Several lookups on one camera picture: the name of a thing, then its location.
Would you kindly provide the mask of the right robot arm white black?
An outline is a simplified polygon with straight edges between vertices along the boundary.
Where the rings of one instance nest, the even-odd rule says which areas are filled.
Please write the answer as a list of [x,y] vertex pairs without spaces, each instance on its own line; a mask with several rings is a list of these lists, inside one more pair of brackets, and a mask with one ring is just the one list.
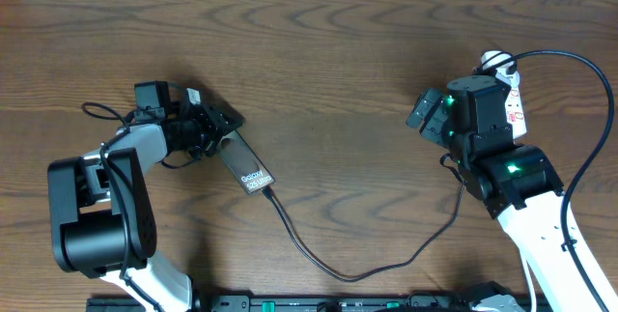
[[449,151],[467,191],[517,246],[553,310],[616,310],[617,294],[574,216],[560,214],[566,196],[551,162],[516,141],[525,133],[517,80],[471,75],[446,91],[430,88],[407,125]]

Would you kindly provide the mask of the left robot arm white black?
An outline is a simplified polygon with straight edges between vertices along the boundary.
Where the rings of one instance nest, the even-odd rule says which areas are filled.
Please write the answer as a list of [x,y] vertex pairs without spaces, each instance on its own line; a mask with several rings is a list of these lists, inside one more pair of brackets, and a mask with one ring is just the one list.
[[154,212],[145,176],[174,152],[191,162],[211,157],[240,114],[202,92],[173,84],[137,83],[136,106],[126,115],[95,102],[82,111],[119,121],[115,135],[82,156],[47,168],[54,260],[66,272],[114,284],[147,311],[207,311],[192,278],[157,251]]

